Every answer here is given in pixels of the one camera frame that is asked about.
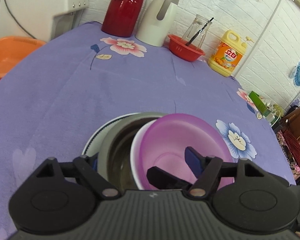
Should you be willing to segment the stainless steel bowl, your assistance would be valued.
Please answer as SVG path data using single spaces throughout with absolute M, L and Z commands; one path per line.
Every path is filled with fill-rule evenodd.
M 130 166 L 130 149 L 139 129 L 164 113 L 146 112 L 130 115 L 117 122 L 102 141 L 97 172 L 120 192 L 136 190 Z

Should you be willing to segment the red thermos jug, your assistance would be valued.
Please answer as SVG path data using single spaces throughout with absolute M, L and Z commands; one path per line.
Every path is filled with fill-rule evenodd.
M 130 37 L 143 0 L 111 0 L 101 30 L 118 37 Z

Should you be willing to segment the white water dispenser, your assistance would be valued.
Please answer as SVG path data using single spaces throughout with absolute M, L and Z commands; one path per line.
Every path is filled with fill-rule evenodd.
M 89 0 L 0 0 L 0 38 L 49 42 L 78 26 Z

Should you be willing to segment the white red patterned bowl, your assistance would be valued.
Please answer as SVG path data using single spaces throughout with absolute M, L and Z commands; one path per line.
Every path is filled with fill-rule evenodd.
M 143 139 L 143 136 L 145 135 L 147 129 L 156 122 L 155 120 L 152 120 L 145 125 L 143 125 L 134 136 L 134 139 L 131 144 L 130 148 L 130 168 L 132 172 L 132 177 L 134 180 L 134 183 L 136 184 L 137 189 L 139 190 L 152 190 L 153 186 L 150 185 L 146 179 L 147 184 L 143 181 L 141 175 L 143 175 L 143 171 L 139 172 L 139 161 L 140 161 L 140 146 L 141 141 Z

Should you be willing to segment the white thermos jug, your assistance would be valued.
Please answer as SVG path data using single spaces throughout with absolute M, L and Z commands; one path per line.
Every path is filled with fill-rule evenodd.
M 153 0 L 136 32 L 136 38 L 146 44 L 162 47 L 175 19 L 179 0 Z

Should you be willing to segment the red plastic basket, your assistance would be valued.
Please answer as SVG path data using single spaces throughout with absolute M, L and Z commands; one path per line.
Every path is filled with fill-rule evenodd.
M 170 39 L 168 45 L 170 52 L 185 61 L 194 62 L 199 57 L 205 56 L 203 50 L 197 49 L 197 47 L 192 44 L 187 46 L 186 41 L 177 35 L 169 34 L 168 38 Z

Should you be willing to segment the green box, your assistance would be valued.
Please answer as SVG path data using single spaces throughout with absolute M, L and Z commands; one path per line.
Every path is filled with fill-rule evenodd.
M 251 91 L 249 94 L 249 98 L 252 100 L 258 111 L 262 114 L 265 115 L 268 108 L 267 106 L 263 103 L 263 101 L 260 99 L 259 95 L 255 93 L 254 91 Z

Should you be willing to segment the white blue-rimmed plate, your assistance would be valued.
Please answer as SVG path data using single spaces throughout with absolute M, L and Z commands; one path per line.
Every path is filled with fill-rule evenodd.
M 107 133 L 120 121 L 123 119 L 136 115 L 138 113 L 129 113 L 125 115 L 118 116 L 105 124 L 99 127 L 93 135 L 89 138 L 88 142 L 86 143 L 85 147 L 83 148 L 82 155 L 87 155 L 92 157 L 93 155 L 97 154 L 100 151 L 102 141 L 106 137 Z

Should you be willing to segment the purple plastic bowl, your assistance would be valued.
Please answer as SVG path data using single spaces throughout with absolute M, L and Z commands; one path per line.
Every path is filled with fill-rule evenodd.
M 215 128 L 196 116 L 169 114 L 157 119 L 141 141 L 139 172 L 143 171 L 143 181 L 147 184 L 148 169 L 157 166 L 193 184 L 196 177 L 185 161 L 188 146 L 204 157 L 214 156 L 224 162 L 233 162 L 228 147 Z

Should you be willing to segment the brown bag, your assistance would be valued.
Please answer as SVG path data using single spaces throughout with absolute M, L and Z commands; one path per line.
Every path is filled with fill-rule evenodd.
M 284 116 L 280 124 L 300 141 L 300 107 Z

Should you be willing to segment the yellow detergent bottle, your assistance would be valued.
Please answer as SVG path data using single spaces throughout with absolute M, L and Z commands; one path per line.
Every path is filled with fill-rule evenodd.
M 224 77 L 229 77 L 245 55 L 248 42 L 254 43 L 248 36 L 242 42 L 241 37 L 236 32 L 226 31 L 207 64 L 215 72 Z

